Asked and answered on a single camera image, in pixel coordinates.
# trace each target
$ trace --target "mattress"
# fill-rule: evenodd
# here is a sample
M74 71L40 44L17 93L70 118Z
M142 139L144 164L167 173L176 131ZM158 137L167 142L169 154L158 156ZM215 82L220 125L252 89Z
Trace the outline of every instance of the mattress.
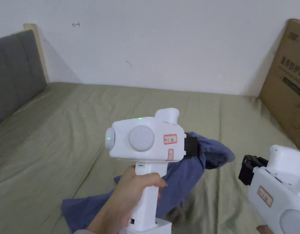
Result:
M175 107L179 125L218 140L236 155L206 170L173 233L256 233L261 220L238 180L243 156L269 158L269 147L295 145L253 97L134 87L50 83L0 124L0 233L60 233L64 198L107 193L133 164L109 157L112 122Z

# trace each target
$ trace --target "red-bordered label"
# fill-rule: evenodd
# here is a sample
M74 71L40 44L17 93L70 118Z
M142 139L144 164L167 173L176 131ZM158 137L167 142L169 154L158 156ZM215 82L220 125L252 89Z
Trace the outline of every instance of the red-bordered label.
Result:
M167 157L167 160L168 161L173 161L174 159L174 150L173 149L169 149L168 150L168 157Z
M177 143L177 135L171 134L171 135L164 135L164 144L175 144Z
M270 194L262 187L260 186L257 190L257 194L264 200L264 202L271 207L272 202L274 201L274 198L270 196Z

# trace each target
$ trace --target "cardboard box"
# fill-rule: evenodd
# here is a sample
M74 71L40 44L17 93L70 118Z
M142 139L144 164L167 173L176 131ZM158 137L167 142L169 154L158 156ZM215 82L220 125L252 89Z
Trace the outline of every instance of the cardboard box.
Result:
M289 20L259 97L300 150L300 20Z

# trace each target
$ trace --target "device handle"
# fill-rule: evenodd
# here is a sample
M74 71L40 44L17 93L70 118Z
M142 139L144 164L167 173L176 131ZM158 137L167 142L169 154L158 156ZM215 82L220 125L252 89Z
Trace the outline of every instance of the device handle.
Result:
M146 163L138 161L135 167L136 175L157 172L161 177L166 175L168 163ZM146 231L156 226L155 213L157 211L159 188L146 187L137 206L132 210L127 229Z

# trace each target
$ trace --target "gray upholstered headboard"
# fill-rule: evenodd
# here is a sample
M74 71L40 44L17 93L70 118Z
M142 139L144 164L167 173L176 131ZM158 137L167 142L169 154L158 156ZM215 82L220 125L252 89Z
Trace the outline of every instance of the gray upholstered headboard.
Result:
M0 122L45 87L33 31L0 38Z

